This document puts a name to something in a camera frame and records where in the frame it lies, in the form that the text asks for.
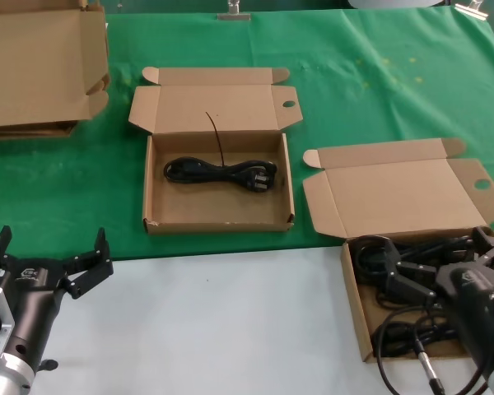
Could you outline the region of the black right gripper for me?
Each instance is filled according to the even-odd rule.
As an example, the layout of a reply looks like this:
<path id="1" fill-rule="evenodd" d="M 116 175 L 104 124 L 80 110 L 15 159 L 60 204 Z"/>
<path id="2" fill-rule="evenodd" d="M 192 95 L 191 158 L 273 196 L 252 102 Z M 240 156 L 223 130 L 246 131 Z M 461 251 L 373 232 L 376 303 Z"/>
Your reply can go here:
<path id="1" fill-rule="evenodd" d="M 391 239 L 384 242 L 385 290 L 409 304 L 432 305 L 433 283 L 444 311 L 458 333 L 464 349 L 484 375 L 494 371 L 494 236 L 475 227 L 473 263 L 436 267 L 422 263 L 423 247 L 398 249 Z"/>

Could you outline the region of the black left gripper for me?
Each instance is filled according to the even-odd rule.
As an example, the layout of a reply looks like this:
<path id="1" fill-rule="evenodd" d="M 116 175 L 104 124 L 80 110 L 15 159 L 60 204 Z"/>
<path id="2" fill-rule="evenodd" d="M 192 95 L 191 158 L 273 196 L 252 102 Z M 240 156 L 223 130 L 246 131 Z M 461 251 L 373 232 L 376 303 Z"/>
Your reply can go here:
<path id="1" fill-rule="evenodd" d="M 26 362 L 34 371 L 52 371 L 58 362 L 45 359 L 44 351 L 65 291 L 78 299 L 114 274 L 105 229 L 99 228 L 94 248 L 64 261 L 56 259 L 8 258 L 12 231 L 0 231 L 0 269 L 11 275 L 14 328 L 5 352 Z"/>

